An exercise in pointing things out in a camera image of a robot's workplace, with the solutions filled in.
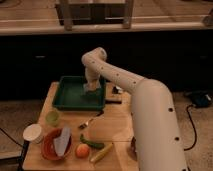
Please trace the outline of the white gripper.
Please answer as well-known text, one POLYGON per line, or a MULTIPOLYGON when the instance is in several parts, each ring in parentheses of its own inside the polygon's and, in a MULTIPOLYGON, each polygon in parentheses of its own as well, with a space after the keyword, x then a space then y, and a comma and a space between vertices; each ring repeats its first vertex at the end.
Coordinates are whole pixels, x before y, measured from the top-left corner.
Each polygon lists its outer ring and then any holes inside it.
POLYGON ((98 73, 96 73, 95 71, 86 68, 85 77, 87 80, 86 84, 89 84, 92 86, 100 86, 100 82, 99 82, 100 75, 98 73))

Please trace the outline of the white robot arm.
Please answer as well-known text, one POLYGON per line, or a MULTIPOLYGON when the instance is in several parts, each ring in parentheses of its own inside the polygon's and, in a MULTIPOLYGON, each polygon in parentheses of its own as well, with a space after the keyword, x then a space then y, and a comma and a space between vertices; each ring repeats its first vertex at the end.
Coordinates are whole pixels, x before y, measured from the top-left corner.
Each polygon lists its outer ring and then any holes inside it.
POLYGON ((170 90, 158 80, 111 65, 106 59, 101 47, 82 56, 85 89, 95 90, 102 76, 131 95, 139 171, 189 171, 170 90))

